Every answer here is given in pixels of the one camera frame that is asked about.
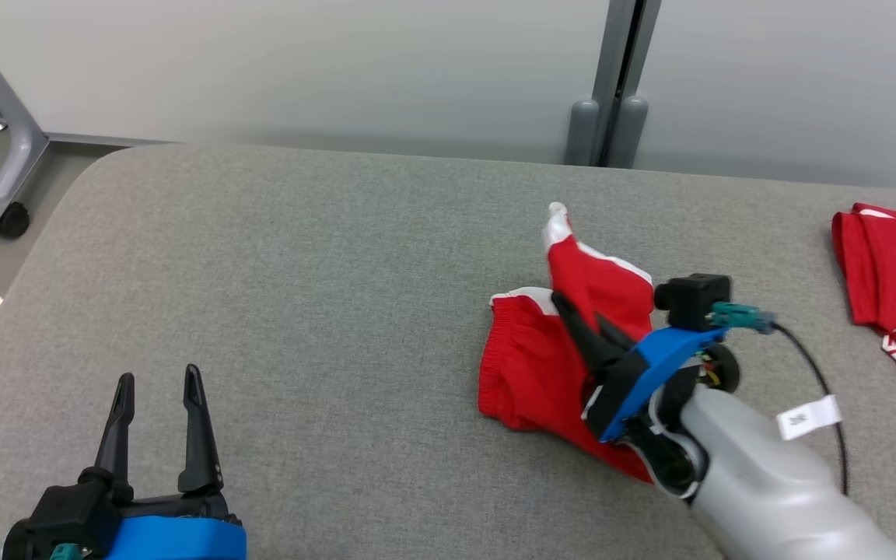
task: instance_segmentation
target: gray robot arm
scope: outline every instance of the gray robot arm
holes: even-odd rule
[[[707,461],[691,513],[729,560],[896,560],[825,461],[739,398],[696,387],[680,419]]]

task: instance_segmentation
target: white label tag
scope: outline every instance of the white label tag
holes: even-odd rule
[[[842,413],[838,411],[835,395],[829,394],[820,401],[802,404],[797,408],[776,415],[779,423],[779,435],[783,439],[801,437],[804,433],[842,421]]]

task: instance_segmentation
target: robotic arm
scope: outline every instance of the robotic arm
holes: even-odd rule
[[[601,442],[636,450],[729,560],[896,560],[896,544],[839,492],[821,457],[731,394],[739,370],[726,332],[768,334],[774,318],[730,296],[725,276],[662,284],[655,300],[670,326],[636,344],[600,317],[594,332],[555,293],[596,386],[584,421]]]
[[[178,492],[134,499],[127,480],[134,375],[124,373],[96,464],[77,485],[51,486],[33,514],[13,525],[3,560],[245,560],[247,533],[220,490],[223,475],[199,368],[185,369],[185,471]]]

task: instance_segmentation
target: chair leg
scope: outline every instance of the chair leg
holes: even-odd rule
[[[5,123],[8,124],[10,137],[9,153],[0,169],[0,219],[2,219],[8,213],[10,205],[13,206],[13,210],[10,211],[15,212],[17,203],[14,203],[14,198],[47,149],[49,141],[1,72],[0,111]],[[8,235],[9,237],[18,236],[15,234],[15,228],[12,228],[11,233],[13,234]]]

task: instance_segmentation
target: white wall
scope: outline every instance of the white wall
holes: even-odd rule
[[[0,0],[47,132],[559,162],[607,0]]]
[[[896,2],[663,0],[645,170],[896,187]]]

